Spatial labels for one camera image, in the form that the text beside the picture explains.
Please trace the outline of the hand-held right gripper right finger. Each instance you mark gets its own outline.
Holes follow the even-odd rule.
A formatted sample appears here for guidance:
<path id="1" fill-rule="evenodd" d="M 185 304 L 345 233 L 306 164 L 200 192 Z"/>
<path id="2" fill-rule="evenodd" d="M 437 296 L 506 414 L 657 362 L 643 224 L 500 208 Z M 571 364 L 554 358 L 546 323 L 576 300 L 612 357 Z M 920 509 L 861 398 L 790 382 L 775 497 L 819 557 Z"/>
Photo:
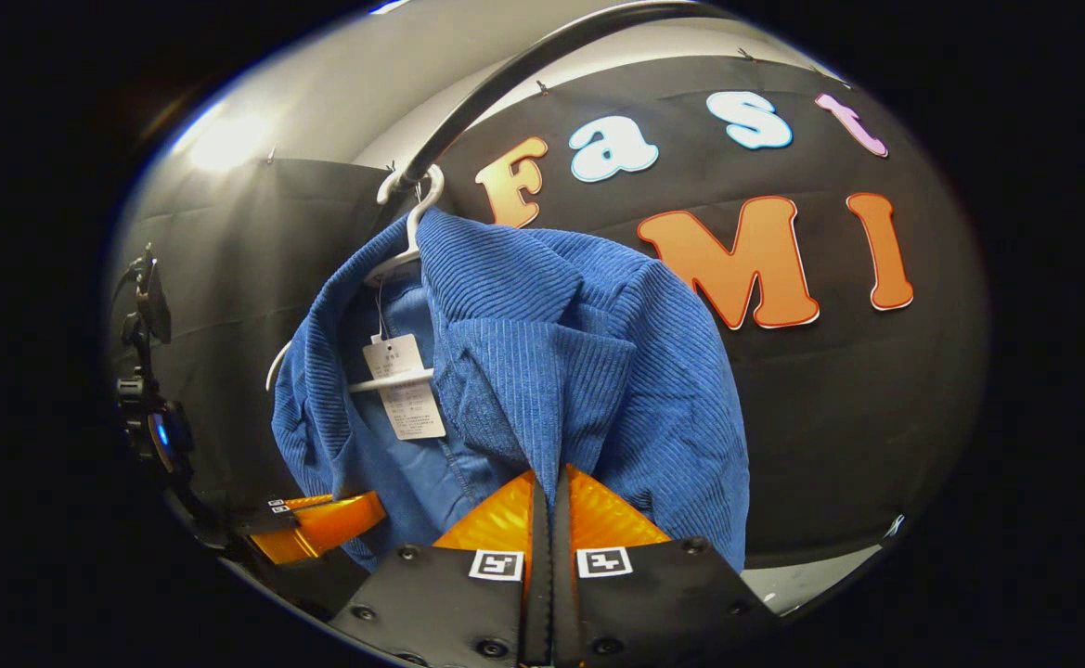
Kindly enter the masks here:
<path id="1" fill-rule="evenodd" d="M 551 529 L 556 667 L 729 667 L 779 619 L 706 537 L 662 534 L 579 468 Z"/>

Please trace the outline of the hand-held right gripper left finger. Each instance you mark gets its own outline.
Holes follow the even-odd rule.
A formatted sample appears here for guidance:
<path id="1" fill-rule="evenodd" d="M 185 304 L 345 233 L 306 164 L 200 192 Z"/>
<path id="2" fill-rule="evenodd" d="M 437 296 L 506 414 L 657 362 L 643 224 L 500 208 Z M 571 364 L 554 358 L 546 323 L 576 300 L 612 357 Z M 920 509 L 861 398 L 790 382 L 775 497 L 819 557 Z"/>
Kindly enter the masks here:
<path id="1" fill-rule="evenodd" d="M 393 661 L 542 665 L 550 653 L 550 543 L 545 491 L 525 472 L 439 540 L 391 551 L 330 625 Z"/>

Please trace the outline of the blue corduroy jacket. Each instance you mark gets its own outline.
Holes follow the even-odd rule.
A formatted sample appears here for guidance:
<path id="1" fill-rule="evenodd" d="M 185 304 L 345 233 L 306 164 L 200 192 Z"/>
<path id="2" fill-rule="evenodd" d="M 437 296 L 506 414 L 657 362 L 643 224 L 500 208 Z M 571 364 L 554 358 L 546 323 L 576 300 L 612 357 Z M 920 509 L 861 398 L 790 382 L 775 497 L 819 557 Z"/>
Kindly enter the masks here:
<path id="1" fill-rule="evenodd" d="M 441 209 L 420 262 L 379 288 L 406 220 L 339 267 L 291 339 L 271 428 L 308 497 L 376 492 L 385 521 L 345 551 L 373 570 L 431 543 L 516 475 L 556 502 L 566 467 L 604 483 L 673 537 L 706 537 L 744 570 L 749 457 L 715 318 L 673 271 L 610 239 L 509 228 Z M 414 335 L 446 435 L 399 440 L 363 347 Z"/>

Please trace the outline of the white plastic clothes hanger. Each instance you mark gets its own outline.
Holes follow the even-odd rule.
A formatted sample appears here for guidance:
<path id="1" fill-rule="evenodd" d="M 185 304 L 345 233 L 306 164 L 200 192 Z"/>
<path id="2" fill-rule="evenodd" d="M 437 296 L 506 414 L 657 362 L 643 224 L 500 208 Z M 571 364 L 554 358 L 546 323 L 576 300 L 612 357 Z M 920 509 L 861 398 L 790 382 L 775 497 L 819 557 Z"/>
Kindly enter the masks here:
<path id="1" fill-rule="evenodd" d="M 381 185 L 378 187 L 376 193 L 376 202 L 379 204 L 390 204 L 393 202 L 394 185 L 396 185 L 394 179 L 403 176 L 406 176 L 405 170 L 394 171 L 385 178 L 384 182 L 381 182 Z M 422 196 L 419 193 L 420 187 L 414 187 L 416 200 L 418 200 L 418 203 L 416 203 L 414 207 L 407 213 L 405 224 L 407 249 L 393 255 L 393 257 L 385 259 L 385 261 L 376 264 L 376 266 L 373 267 L 373 269 L 365 277 L 365 283 L 369 285 L 376 285 L 379 288 L 382 281 L 388 277 L 390 272 L 393 272 L 394 269 L 397 269 L 397 267 L 401 265 L 412 264 L 420 260 L 420 247 L 418 244 L 418 228 L 420 219 L 422 219 L 427 209 L 434 207 L 435 204 L 439 202 L 442 191 L 444 191 L 446 182 L 439 165 L 435 164 L 429 165 L 426 178 L 429 181 L 427 194 Z M 279 365 L 282 364 L 282 361 L 286 358 L 290 347 L 291 342 L 288 341 L 288 345 L 284 345 L 282 350 L 279 350 L 278 355 L 275 356 L 275 360 L 272 360 L 269 371 L 267 371 L 266 380 L 264 381 L 264 390 L 272 391 L 272 388 L 275 388 L 275 381 L 278 377 Z M 392 388 L 393 386 L 424 383 L 424 381 L 431 380 L 433 376 L 434 369 L 432 368 L 414 369 L 414 371 L 399 372 L 396 373 L 396 375 L 392 375 L 386 378 L 373 378 L 363 381 L 363 383 L 352 384 L 348 386 L 348 391 L 376 391 Z"/>

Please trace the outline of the black metal clothes rack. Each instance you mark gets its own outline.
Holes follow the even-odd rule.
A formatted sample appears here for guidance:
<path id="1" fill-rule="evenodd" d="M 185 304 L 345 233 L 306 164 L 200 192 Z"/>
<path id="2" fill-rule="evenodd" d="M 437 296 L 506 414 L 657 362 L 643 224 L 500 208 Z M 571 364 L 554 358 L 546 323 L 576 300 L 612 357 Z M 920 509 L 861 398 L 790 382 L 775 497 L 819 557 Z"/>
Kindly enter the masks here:
<path id="1" fill-rule="evenodd" d="M 518 84 L 533 76 L 561 57 L 566 57 L 583 47 L 592 44 L 607 35 L 623 33 L 631 27 L 662 20 L 738 20 L 736 13 L 724 7 L 695 3 L 693 0 L 636 0 L 635 3 L 607 7 L 579 20 L 569 21 L 558 29 L 542 35 L 515 57 L 490 73 L 477 87 L 463 97 L 454 110 L 427 136 L 414 156 L 381 183 L 376 202 L 384 206 L 390 201 L 403 198 L 411 187 L 426 177 L 427 168 L 444 155 L 465 128 L 475 123 L 484 111 L 511 92 Z"/>

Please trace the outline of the white paper garment tag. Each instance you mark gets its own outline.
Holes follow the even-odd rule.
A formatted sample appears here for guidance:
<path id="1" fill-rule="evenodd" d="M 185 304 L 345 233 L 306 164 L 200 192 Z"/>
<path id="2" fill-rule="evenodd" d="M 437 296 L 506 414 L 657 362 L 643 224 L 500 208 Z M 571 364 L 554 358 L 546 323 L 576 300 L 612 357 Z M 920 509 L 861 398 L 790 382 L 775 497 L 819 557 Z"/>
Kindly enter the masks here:
<path id="1" fill-rule="evenodd" d="M 372 380 L 352 385 L 352 393 L 376 391 L 399 440 L 444 437 L 445 424 L 431 386 L 434 371 L 420 359 L 414 335 L 373 335 L 361 352 Z"/>

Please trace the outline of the black backdrop cloth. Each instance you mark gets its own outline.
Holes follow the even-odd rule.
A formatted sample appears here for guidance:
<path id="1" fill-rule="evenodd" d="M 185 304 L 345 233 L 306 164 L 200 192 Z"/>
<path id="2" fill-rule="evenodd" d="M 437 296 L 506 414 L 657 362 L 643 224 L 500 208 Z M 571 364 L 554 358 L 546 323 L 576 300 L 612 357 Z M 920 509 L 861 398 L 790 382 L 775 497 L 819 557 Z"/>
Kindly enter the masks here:
<path id="1" fill-rule="evenodd" d="M 492 111 L 442 156 L 441 206 L 488 223 L 477 174 L 524 141 L 533 224 L 688 269 L 743 406 L 757 568 L 875 545 L 915 519 L 974 426 L 988 287 L 969 215 L 886 103 L 771 60 L 650 59 Z M 295 492 L 263 376 L 334 270 L 375 236 L 382 168 L 280 151 L 204 170 L 170 156 L 123 211 L 119 261 L 159 258 L 174 339 L 161 387 L 194 424 L 194 485 Z"/>

